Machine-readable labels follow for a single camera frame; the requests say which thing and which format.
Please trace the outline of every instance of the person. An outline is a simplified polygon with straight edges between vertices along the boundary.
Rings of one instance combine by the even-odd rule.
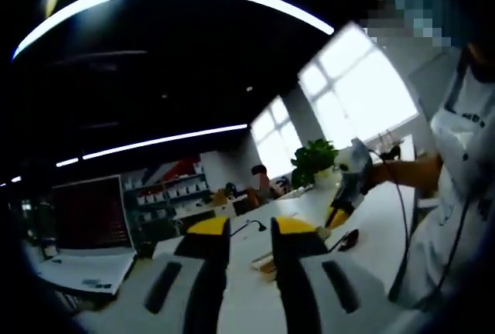
[[[260,164],[251,168],[253,175],[253,189],[256,192],[259,206],[269,203],[273,199],[284,195],[283,190],[279,186],[272,185],[268,178],[266,166]]]
[[[472,3],[469,7],[471,12],[464,12],[464,15],[469,16],[464,22],[465,25],[469,23],[468,32],[455,34],[449,32],[453,31],[452,28],[448,28],[449,24],[442,26],[445,34],[451,36],[452,44],[463,49],[450,88],[452,91],[455,90],[454,86],[459,89],[455,94],[456,99],[452,104],[451,112],[464,118],[463,128],[462,132],[455,132],[456,127],[449,126],[448,121],[439,117],[442,109],[440,107],[439,112],[432,119],[432,131],[437,144],[442,143],[442,135],[448,130],[454,131],[453,135],[459,140],[466,138],[464,143],[467,145],[470,137],[483,129],[490,119],[495,118],[495,37],[491,30],[494,25],[493,20],[490,20],[492,14],[486,9],[484,12],[477,12],[479,3],[475,0],[468,2]],[[454,6],[454,8],[457,12],[452,16],[458,15],[461,7]],[[403,9],[406,16],[408,9]],[[440,13],[444,16],[443,21],[449,21],[445,13],[452,11]],[[400,277],[396,301],[407,307],[421,307],[427,299],[434,299],[440,304],[443,298],[451,295],[473,261],[486,229],[487,214],[486,211],[480,211],[483,199],[474,199],[467,208],[458,242],[455,241],[467,200],[456,188],[452,178],[452,173],[444,165],[440,152],[415,162],[381,163],[375,165],[368,176],[370,188],[388,181],[427,191],[438,190],[439,204],[413,233],[407,264],[403,276]],[[443,276],[455,243],[457,244],[453,259],[447,274]],[[438,294],[436,297],[432,296],[432,293],[439,288],[442,279],[444,281],[437,291]]]

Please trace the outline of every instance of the yellow object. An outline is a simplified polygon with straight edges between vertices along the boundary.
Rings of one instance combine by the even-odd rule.
[[[187,230],[187,233],[198,233],[200,235],[221,235],[227,222],[226,216],[218,216],[211,220],[203,220],[196,223]]]
[[[316,231],[315,227],[303,220],[296,220],[294,218],[288,218],[286,216],[277,216],[275,219],[277,220],[278,228],[280,229],[281,234]]]
[[[333,206],[329,206],[328,213],[326,214],[327,219],[329,218],[330,214],[332,214],[332,212],[333,212]],[[343,210],[337,210],[337,213],[334,216],[332,223],[327,228],[333,230],[338,226],[342,226],[348,219],[349,219],[349,215],[346,212],[344,212]]]

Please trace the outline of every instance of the bright window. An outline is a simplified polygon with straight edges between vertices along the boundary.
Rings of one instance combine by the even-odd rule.
[[[354,137],[368,141],[418,113],[388,58],[355,24],[332,39],[299,80],[323,134],[337,148]]]
[[[289,174],[294,169],[291,158],[302,144],[280,97],[253,122],[251,134],[270,178]]]

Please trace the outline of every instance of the black ceiling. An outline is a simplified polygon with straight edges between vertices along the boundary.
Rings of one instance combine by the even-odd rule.
[[[329,40],[298,19],[242,0],[117,0],[61,23],[10,64],[20,40],[43,20],[41,0],[14,1],[8,10],[16,21],[2,48],[7,144],[0,182],[17,175],[19,162],[33,155],[61,161],[250,123],[275,95],[295,86],[298,71]],[[74,1],[59,0],[56,10]],[[284,1],[336,29],[366,18],[374,3]],[[138,168],[226,148],[239,137],[223,134],[109,155],[95,159],[94,167],[99,174]]]

